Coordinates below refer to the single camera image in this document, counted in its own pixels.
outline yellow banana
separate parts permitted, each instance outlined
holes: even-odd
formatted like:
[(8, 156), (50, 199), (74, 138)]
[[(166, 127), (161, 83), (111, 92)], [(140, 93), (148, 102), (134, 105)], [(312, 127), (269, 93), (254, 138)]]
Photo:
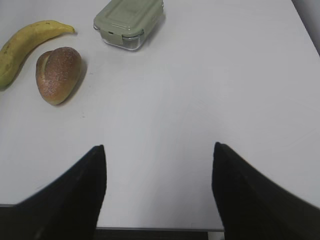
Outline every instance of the yellow banana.
[(38, 21), (16, 32), (0, 51), (0, 88), (15, 78), (25, 57), (36, 46), (63, 33), (74, 33), (72, 26), (46, 20)]

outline black object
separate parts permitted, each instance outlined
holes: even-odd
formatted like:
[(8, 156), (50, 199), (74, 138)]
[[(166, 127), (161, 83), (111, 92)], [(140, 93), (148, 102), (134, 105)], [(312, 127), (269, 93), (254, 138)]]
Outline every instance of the black object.
[(104, 147), (93, 147), (29, 199), (0, 208), (1, 240), (90, 240), (107, 187)]
[(201, 231), (106, 230), (95, 231), (94, 240), (208, 240)]
[(212, 190), (225, 240), (320, 239), (318, 208), (276, 185), (219, 142)]

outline glass food container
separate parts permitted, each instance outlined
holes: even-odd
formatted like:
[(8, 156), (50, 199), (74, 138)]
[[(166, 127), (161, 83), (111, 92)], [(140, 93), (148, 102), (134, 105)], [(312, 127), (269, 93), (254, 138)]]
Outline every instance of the glass food container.
[(103, 41), (137, 50), (164, 13), (163, 0), (111, 0), (94, 18)]

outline bread crust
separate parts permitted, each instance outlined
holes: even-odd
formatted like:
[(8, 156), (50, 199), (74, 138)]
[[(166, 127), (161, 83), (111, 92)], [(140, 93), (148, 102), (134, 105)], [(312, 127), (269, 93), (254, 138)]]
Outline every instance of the bread crust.
[(51, 105), (62, 103), (78, 82), (81, 68), (81, 56), (72, 47), (60, 47), (42, 54), (35, 72), (42, 98)]

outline white table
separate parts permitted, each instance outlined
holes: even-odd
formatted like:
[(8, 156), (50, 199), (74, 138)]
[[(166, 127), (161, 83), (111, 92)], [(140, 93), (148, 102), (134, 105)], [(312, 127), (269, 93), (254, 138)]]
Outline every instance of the white table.
[[(34, 194), (103, 144), (99, 227), (221, 230), (211, 190), (220, 141), (320, 207), (320, 58), (290, 0), (166, 0), (165, 21), (138, 52), (93, 29), (106, 4), (0, 2), (0, 45), (46, 19), (78, 32), (37, 47), (0, 92), (0, 203)], [(36, 61), (63, 46), (87, 70), (53, 107), (38, 92)]]

